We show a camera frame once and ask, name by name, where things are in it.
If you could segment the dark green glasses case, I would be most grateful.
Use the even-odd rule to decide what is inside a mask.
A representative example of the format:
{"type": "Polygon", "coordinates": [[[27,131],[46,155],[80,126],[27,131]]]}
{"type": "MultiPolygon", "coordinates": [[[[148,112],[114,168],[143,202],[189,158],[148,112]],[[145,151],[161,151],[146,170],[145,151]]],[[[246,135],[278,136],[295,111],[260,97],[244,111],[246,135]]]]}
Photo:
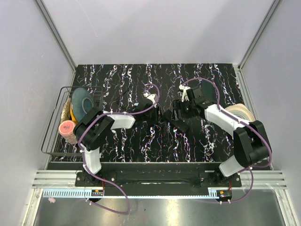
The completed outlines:
{"type": "Polygon", "coordinates": [[[209,102],[217,103],[217,94],[215,87],[208,81],[201,81],[201,91],[205,99],[209,102]]]}

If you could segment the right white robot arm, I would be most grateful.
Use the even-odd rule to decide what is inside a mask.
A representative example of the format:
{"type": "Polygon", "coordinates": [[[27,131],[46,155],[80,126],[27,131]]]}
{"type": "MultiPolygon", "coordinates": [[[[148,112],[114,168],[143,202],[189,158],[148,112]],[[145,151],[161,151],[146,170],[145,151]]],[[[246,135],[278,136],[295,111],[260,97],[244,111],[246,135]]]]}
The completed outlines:
{"type": "Polygon", "coordinates": [[[230,177],[271,154],[264,125],[248,121],[208,101],[198,87],[179,86],[181,99],[173,101],[172,119],[179,121],[200,117],[219,126],[232,136],[234,155],[222,162],[214,174],[214,182],[225,186],[230,177]]]}

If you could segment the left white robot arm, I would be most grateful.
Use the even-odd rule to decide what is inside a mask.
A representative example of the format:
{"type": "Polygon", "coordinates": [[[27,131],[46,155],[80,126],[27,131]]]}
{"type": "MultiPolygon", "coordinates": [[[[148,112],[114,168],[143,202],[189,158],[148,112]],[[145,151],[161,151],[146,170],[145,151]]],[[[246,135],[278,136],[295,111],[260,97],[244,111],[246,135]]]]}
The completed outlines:
{"type": "Polygon", "coordinates": [[[80,152],[83,155],[83,169],[87,172],[85,181],[91,186],[100,184],[102,178],[99,171],[100,148],[112,130],[133,129],[143,122],[156,119],[159,96],[144,94],[144,100],[134,104],[131,112],[107,112],[92,108],[74,128],[80,152]]]}

